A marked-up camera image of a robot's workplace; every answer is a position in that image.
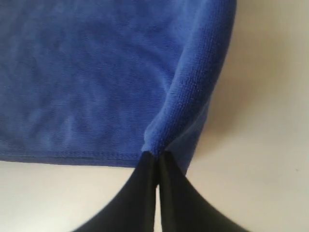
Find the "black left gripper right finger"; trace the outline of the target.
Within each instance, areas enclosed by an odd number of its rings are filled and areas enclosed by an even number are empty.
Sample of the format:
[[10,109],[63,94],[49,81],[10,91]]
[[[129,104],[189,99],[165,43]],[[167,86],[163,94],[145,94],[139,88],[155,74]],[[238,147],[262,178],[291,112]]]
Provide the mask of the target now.
[[181,172],[173,155],[158,159],[161,225],[164,232],[242,232],[244,229],[209,204]]

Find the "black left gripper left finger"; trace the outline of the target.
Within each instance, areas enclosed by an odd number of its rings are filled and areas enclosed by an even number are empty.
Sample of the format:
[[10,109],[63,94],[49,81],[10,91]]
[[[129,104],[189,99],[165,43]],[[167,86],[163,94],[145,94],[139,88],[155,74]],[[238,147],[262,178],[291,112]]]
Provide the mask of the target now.
[[156,158],[144,152],[117,195],[77,232],[152,232],[158,171]]

